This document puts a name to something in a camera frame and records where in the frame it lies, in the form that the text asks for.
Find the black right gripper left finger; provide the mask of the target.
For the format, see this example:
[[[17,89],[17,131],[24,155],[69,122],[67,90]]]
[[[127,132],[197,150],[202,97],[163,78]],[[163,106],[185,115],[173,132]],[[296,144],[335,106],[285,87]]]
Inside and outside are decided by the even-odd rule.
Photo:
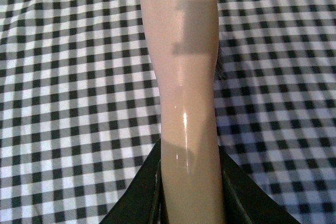
[[[101,223],[168,223],[161,177],[158,140],[125,193]]]

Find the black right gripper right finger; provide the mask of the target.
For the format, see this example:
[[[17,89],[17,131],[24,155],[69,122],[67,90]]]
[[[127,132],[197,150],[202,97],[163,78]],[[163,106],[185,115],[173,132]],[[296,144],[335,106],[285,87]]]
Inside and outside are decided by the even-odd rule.
[[[227,223],[298,223],[219,147]]]

